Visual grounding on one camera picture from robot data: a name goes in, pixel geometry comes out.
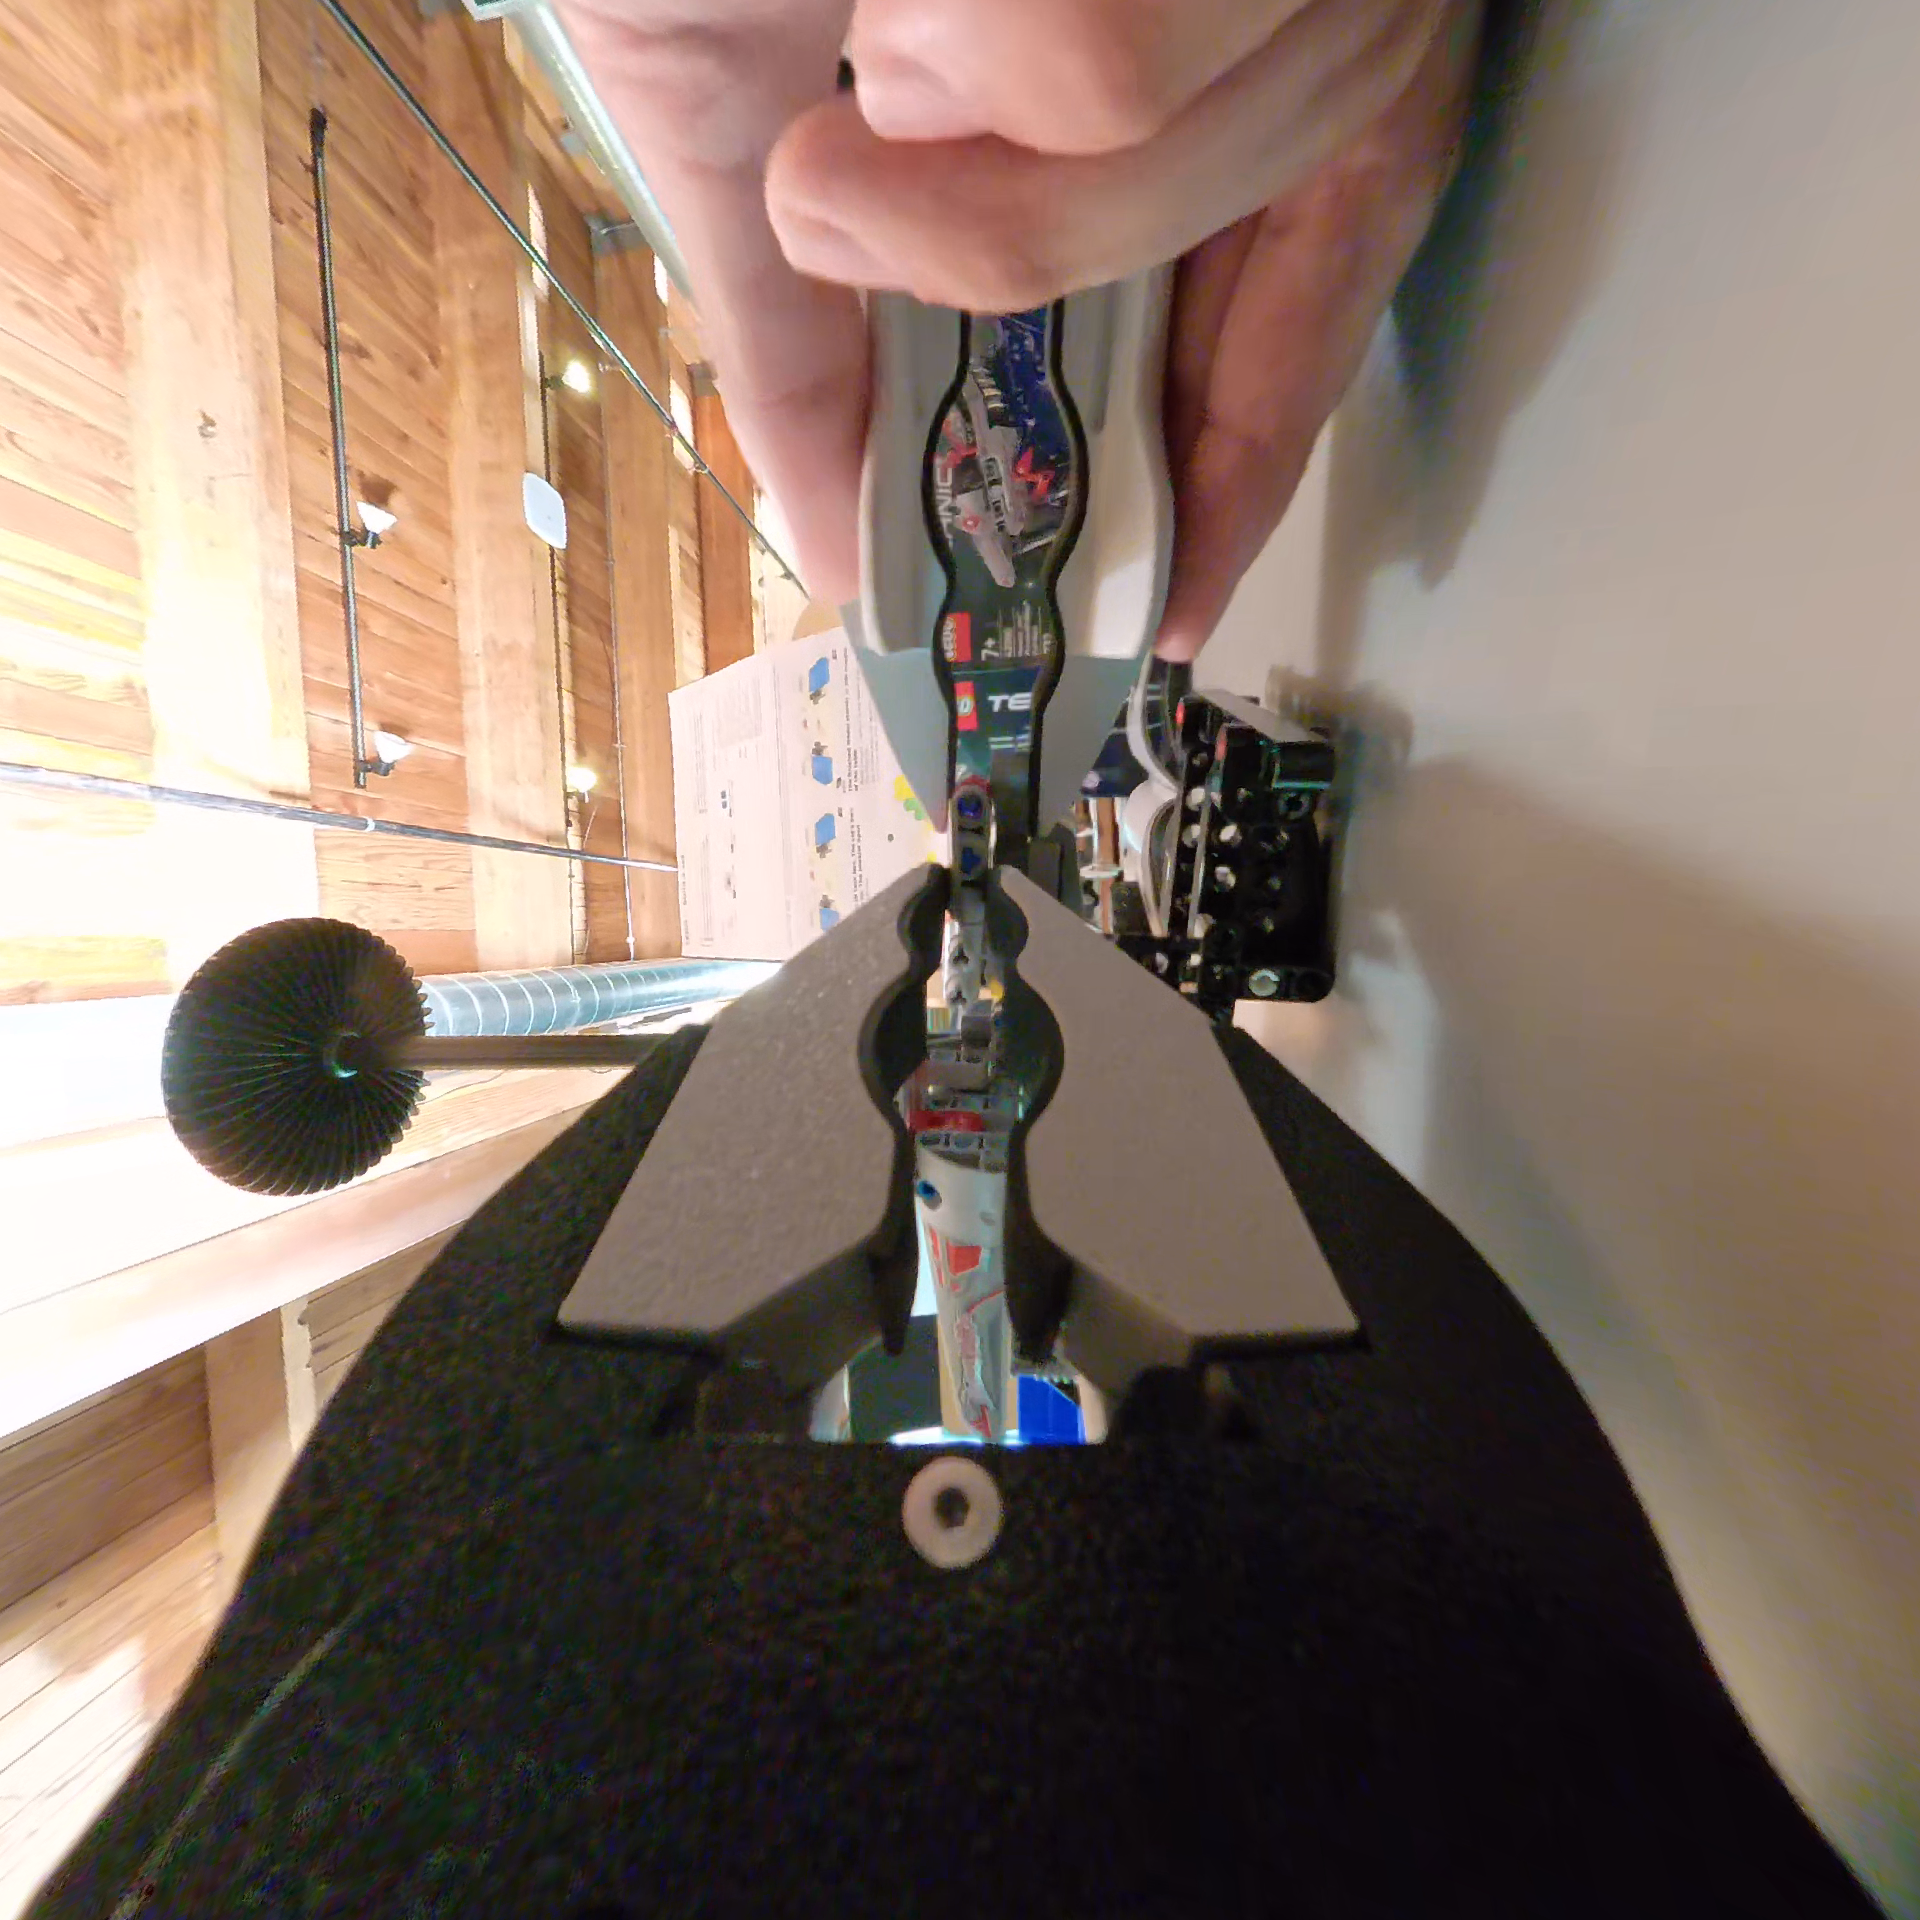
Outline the white printed cardboard box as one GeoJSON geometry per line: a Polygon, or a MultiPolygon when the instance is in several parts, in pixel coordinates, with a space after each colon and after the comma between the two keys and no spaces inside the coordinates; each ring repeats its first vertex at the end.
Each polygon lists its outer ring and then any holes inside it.
{"type": "Polygon", "coordinates": [[[685,958],[782,962],[943,854],[841,632],[668,698],[685,958]]]}

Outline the dark toy box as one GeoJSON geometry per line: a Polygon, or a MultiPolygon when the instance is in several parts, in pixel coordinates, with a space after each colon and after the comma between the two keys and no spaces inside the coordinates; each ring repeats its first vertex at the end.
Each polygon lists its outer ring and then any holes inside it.
{"type": "Polygon", "coordinates": [[[1064,665],[1060,576],[1086,516],[1087,436],[1064,380],[1066,303],[969,316],[928,434],[924,511],[943,570],[933,633],[951,784],[1001,832],[1041,830],[1039,743],[1064,665]]]}

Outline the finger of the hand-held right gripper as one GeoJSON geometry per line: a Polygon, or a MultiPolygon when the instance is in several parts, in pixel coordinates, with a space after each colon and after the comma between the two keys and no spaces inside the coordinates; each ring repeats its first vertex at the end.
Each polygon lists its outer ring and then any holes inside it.
{"type": "Polygon", "coordinates": [[[1054,585],[1062,668],[1039,721],[1039,784],[1080,784],[1092,771],[1161,632],[1172,539],[1162,425],[1170,294],[1172,272],[1140,272],[1062,304],[1062,383],[1086,475],[1054,585]]]}
{"type": "Polygon", "coordinates": [[[952,775],[935,639],[948,578],[928,531],[928,458],[957,371],[961,318],[909,296],[874,294],[868,329],[857,593],[842,604],[842,630],[897,771],[941,830],[952,775]]]}

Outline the person's right hand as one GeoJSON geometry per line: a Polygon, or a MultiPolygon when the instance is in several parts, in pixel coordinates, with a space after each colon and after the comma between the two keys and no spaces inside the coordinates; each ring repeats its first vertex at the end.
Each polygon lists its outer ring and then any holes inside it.
{"type": "Polygon", "coordinates": [[[1449,187],[1465,3],[578,3],[801,583],[857,595],[860,300],[1002,312],[1177,268],[1158,655],[1280,526],[1449,187]]]}

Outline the silver air duct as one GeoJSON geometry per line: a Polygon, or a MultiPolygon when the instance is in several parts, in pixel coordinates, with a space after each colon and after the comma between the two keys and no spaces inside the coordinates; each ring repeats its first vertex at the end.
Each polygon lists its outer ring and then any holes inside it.
{"type": "Polygon", "coordinates": [[[664,958],[440,974],[420,979],[418,987],[431,1035],[517,1040],[585,1034],[732,1001],[777,971],[777,962],[664,958]]]}

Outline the toy brick vehicle model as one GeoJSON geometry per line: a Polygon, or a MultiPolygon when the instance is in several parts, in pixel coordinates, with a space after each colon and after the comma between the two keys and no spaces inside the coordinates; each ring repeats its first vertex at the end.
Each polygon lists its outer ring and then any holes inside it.
{"type": "Polygon", "coordinates": [[[1086,912],[1070,832],[1026,847],[1026,867],[984,871],[984,791],[956,803],[961,867],[943,950],[943,1011],[900,1092],[916,1139],[916,1218],[935,1302],[941,1417],[951,1438],[1016,1440],[1015,1377],[1071,1378],[1039,1338],[1041,1281],[1064,1282],[1024,1210],[1024,1134],[1060,1068],[1060,1035],[1016,982],[1024,923],[1001,871],[1026,876],[1221,1035],[1240,1001],[1319,1001],[1332,987],[1322,814],[1337,755],[1260,704],[1181,688],[1138,696],[1128,715],[1145,778],[1125,808],[1113,927],[1086,912]]]}

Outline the grey desk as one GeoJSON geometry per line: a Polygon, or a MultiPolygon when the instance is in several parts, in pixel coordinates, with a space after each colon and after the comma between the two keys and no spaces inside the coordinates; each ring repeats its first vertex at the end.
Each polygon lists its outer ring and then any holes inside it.
{"type": "Polygon", "coordinates": [[[1248,1016],[1519,1297],[1914,1916],[1918,4],[1504,4],[1201,678],[1350,742],[1248,1016]]]}

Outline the black ceiling pipe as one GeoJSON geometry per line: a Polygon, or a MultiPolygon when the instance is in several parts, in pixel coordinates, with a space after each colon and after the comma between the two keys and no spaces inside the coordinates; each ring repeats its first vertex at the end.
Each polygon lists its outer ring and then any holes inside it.
{"type": "Polygon", "coordinates": [[[345,418],[345,369],[340,343],[338,289],[334,271],[330,219],[329,219],[329,114],[312,105],[305,118],[310,209],[314,219],[318,289],[320,289],[320,347],[326,396],[326,444],[334,535],[338,548],[338,587],[342,601],[342,650],[346,675],[346,730],[351,758],[351,787],[366,788],[372,778],[367,755],[367,715],[364,684],[361,615],[357,601],[353,555],[364,545],[364,529],[351,520],[351,468],[346,460],[345,418]]]}

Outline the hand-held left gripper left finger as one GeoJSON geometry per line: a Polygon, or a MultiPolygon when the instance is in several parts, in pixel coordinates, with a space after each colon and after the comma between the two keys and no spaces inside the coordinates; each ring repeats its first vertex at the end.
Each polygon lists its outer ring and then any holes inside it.
{"type": "Polygon", "coordinates": [[[905,1344],[916,1148],[951,876],[926,865],[738,998],[698,1046],[560,1329],[768,1370],[905,1344]]]}

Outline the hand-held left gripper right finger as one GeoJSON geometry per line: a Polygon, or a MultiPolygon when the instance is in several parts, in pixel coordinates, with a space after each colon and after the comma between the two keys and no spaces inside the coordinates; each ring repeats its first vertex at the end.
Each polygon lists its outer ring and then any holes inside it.
{"type": "Polygon", "coordinates": [[[1039,1338],[1103,1396],[1158,1370],[1358,1338],[1213,1024],[1016,871],[1016,982],[1060,1035],[1024,1210],[1062,1260],[1039,1338]]]}

